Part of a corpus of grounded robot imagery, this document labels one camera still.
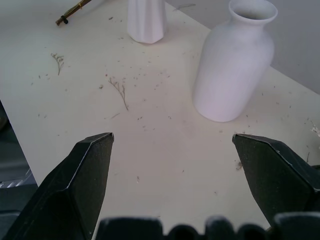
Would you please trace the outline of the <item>dried flower stem bundle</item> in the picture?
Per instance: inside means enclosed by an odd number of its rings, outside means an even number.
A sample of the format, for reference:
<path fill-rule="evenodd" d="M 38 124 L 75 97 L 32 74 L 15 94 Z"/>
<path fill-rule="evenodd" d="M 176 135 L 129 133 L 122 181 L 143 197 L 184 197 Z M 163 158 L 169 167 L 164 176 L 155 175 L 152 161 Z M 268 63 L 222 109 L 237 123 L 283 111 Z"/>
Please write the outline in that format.
<path fill-rule="evenodd" d="M 60 16 L 60 18 L 55 22 L 57 26 L 60 26 L 60 24 L 64 23 L 67 25 L 69 23 L 68 18 L 76 13 L 78 10 L 81 10 L 83 6 L 87 5 L 90 3 L 92 0 L 81 0 L 78 2 L 75 6 L 67 10 L 63 15 Z"/>

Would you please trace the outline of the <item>white faceted vase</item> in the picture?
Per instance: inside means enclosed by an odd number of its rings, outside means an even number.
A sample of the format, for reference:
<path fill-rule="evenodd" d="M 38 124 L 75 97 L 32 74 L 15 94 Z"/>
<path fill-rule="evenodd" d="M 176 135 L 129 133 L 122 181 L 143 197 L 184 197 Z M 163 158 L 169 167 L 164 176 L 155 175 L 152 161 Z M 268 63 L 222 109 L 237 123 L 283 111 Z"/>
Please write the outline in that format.
<path fill-rule="evenodd" d="M 134 41 L 156 43 L 166 30 L 165 0 L 128 0 L 127 32 Z"/>

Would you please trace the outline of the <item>white round bottle vase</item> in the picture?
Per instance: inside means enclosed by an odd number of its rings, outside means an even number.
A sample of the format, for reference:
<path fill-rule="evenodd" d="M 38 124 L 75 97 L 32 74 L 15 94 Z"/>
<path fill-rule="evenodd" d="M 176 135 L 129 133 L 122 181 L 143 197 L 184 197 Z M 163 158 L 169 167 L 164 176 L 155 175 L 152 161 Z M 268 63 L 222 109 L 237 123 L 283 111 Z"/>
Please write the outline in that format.
<path fill-rule="evenodd" d="M 278 15 L 267 0 L 231 0 L 228 10 L 205 39 L 192 92 L 198 113 L 222 123 L 242 113 L 270 66 L 275 46 L 264 27 Z"/>

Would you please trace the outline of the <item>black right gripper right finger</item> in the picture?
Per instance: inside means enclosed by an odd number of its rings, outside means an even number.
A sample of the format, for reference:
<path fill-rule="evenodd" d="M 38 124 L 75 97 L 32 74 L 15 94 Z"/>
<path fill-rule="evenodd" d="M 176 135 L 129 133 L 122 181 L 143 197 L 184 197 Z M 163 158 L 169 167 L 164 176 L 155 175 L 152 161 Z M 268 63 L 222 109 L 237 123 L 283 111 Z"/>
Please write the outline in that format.
<path fill-rule="evenodd" d="M 269 223 L 275 215 L 320 212 L 320 164 L 310 165 L 285 143 L 234 134 L 251 194 Z"/>

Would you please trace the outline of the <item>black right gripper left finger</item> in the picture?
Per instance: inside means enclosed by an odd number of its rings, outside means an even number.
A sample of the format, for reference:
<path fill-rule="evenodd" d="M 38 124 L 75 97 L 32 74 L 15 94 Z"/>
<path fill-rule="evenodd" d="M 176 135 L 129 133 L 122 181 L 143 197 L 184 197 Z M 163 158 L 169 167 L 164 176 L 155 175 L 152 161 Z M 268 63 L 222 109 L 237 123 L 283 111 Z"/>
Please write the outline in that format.
<path fill-rule="evenodd" d="M 111 132 L 76 143 L 45 177 L 2 240 L 92 240 L 113 143 Z"/>

